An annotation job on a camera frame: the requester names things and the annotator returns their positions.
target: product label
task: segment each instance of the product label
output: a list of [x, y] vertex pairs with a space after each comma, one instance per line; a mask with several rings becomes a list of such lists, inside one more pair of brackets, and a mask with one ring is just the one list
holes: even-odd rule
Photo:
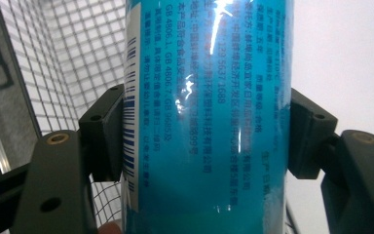
[[126, 233], [280, 232], [292, 2], [128, 11]]

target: wire mesh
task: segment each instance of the wire mesh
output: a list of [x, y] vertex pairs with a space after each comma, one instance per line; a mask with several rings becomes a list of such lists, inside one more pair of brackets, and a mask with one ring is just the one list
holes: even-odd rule
[[[43, 135], [77, 130], [108, 89], [123, 83], [125, 0], [0, 0]], [[121, 186], [93, 183], [97, 225], [121, 218]], [[286, 217], [286, 233], [296, 233]]]

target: barcode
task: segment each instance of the barcode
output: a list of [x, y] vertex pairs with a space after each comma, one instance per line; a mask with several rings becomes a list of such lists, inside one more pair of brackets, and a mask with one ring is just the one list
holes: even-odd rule
[[124, 174], [130, 205], [138, 211], [138, 108], [139, 108], [139, 16], [140, 5], [131, 10], [127, 30], [124, 97]]

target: metal grid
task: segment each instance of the metal grid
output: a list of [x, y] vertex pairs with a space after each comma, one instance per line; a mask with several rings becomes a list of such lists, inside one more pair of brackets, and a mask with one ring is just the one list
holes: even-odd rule
[[[123, 83], [125, 0], [0, 0], [43, 135], [77, 130], [108, 87]], [[93, 183], [97, 225], [121, 218], [121, 186]], [[285, 233], [297, 233], [287, 210]]]

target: white wall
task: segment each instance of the white wall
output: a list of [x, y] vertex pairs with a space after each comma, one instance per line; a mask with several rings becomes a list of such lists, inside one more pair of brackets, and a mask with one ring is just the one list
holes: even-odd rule
[[[292, 87], [339, 119], [374, 134], [374, 0], [295, 0]], [[328, 233], [321, 177], [288, 176], [301, 233]]]

